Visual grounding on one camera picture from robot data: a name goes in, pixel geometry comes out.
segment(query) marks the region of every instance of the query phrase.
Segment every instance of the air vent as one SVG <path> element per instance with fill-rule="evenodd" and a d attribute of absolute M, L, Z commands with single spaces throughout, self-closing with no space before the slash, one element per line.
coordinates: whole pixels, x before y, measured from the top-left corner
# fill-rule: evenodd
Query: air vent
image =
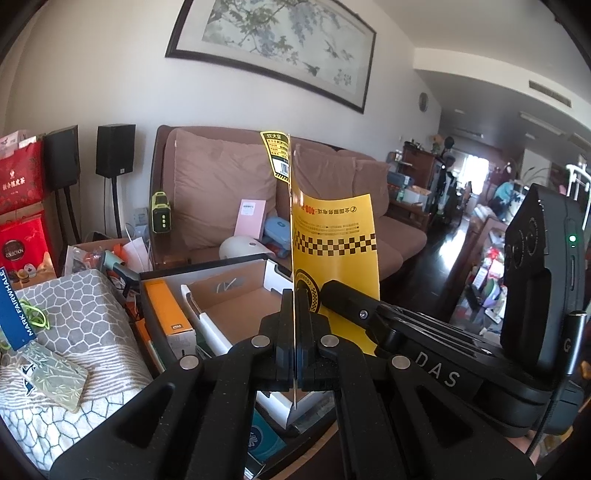
<path fill-rule="evenodd" d="M 534 82 L 533 80 L 530 80 L 530 88 L 533 88 L 537 92 L 543 93 L 544 95 L 552 97 L 554 100 L 556 100 L 560 103 L 563 103 L 564 105 L 566 105 L 569 108 L 573 107 L 573 102 L 571 102 L 564 95 L 561 95 L 558 92 L 555 92 L 554 90 L 551 90 L 548 87 L 545 87 L 544 85 Z"/>
<path fill-rule="evenodd" d="M 472 135 L 473 137 L 478 137 L 478 138 L 484 138 L 484 135 L 479 133 L 479 132 L 474 132 L 472 130 L 468 130 L 467 128 L 460 128 L 460 127 L 456 127 L 454 130 L 457 130 L 458 132 L 462 132 L 468 135 Z"/>
<path fill-rule="evenodd" d="M 572 134 L 569 137 L 569 142 L 571 142 L 573 145 L 576 145 L 585 152 L 591 152 L 591 142 L 588 142 L 580 135 Z"/>

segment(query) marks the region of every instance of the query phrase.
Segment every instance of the metal screw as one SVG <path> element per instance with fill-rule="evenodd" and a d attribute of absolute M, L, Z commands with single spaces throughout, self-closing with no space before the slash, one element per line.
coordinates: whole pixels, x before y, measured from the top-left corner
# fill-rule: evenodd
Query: metal screw
<path fill-rule="evenodd" d="M 399 370 L 406 370 L 408 367 L 410 367 L 410 360 L 404 355 L 397 355 L 392 358 L 392 366 L 394 368 L 398 368 Z"/>
<path fill-rule="evenodd" d="M 179 365 L 183 370 L 192 370 L 199 364 L 199 358 L 194 355 L 187 355 L 181 358 Z"/>
<path fill-rule="evenodd" d="M 320 343 L 322 343 L 322 345 L 327 346 L 327 347 L 334 347 L 339 344 L 339 338 L 335 337 L 334 335 L 324 335 L 320 339 Z"/>
<path fill-rule="evenodd" d="M 269 345 L 271 340 L 265 335 L 257 335 L 256 337 L 252 338 L 251 343 L 252 346 L 255 346 L 256 348 L 263 348 Z"/>

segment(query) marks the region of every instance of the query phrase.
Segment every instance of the blue tag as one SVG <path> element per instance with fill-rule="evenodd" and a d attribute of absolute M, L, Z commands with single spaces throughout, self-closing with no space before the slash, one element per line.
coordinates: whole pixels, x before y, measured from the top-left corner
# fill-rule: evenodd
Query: blue tag
<path fill-rule="evenodd" d="M 0 268 L 0 327 L 13 350 L 19 350 L 37 335 L 27 321 L 21 304 L 10 285 L 6 268 Z"/>

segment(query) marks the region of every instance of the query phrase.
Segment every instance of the book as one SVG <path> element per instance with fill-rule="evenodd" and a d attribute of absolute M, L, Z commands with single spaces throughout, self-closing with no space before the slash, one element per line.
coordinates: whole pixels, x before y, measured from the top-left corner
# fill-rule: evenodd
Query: book
<path fill-rule="evenodd" d="M 234 236 L 250 236 L 260 240 L 265 226 L 266 205 L 266 200 L 241 201 Z"/>

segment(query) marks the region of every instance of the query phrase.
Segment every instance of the red gift bag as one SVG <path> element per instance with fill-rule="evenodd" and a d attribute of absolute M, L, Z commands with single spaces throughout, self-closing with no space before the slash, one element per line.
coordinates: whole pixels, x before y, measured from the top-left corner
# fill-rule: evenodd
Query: red gift bag
<path fill-rule="evenodd" d="M 0 160 L 0 215 L 45 198 L 42 152 L 39 141 Z"/>

